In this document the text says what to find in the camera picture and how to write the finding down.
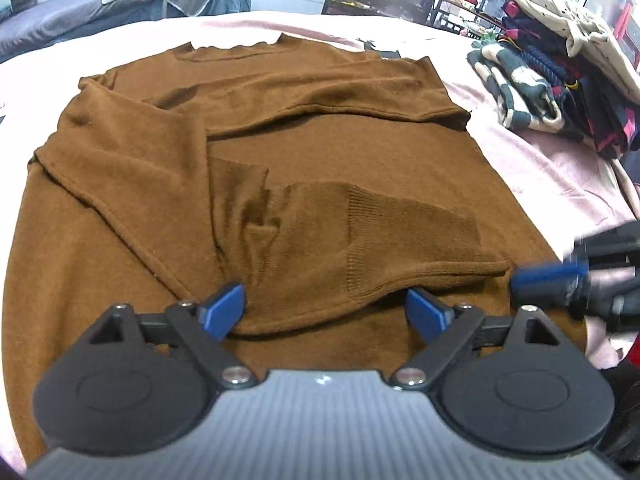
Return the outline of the brown knit sweater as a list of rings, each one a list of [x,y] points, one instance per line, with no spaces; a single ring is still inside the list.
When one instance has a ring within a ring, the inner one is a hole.
[[[111,304],[157,312],[231,282],[253,370],[377,368],[418,348],[402,292],[506,314],[554,252],[442,83],[457,64],[282,36],[181,46],[82,78],[28,165],[6,272],[3,368],[26,460],[32,392]]]

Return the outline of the navy red folded clothes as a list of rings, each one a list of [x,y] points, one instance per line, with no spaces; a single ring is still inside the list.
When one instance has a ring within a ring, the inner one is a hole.
[[[564,118],[563,133],[589,140],[607,159],[637,151],[639,105],[623,96],[585,55],[569,56],[564,39],[525,14],[517,3],[507,2],[503,12],[503,39],[548,82]]]

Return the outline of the pink polka dot bedsheet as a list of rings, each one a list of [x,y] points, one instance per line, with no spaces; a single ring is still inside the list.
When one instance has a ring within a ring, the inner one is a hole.
[[[257,11],[213,18],[171,18],[120,26],[29,52],[1,66],[1,275],[6,288],[16,222],[35,151],[52,136],[82,78],[181,46],[228,50],[273,44],[282,36],[318,41],[386,60],[427,55],[457,59],[442,76],[450,100],[469,113],[466,130],[527,217],[562,259],[578,238],[634,220],[639,197],[625,170],[584,144],[551,133],[516,134],[499,124],[497,105],[466,56],[469,39],[398,18]],[[3,299],[1,348],[3,349]],[[4,388],[3,353],[2,376]],[[26,465],[8,395],[2,451]]]

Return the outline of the cream patterned folded garment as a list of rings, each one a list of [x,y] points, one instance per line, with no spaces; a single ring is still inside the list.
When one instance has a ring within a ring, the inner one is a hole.
[[[639,74],[603,18],[573,0],[509,0],[530,18],[565,39],[570,58],[582,54],[598,66],[628,99],[639,102]]]

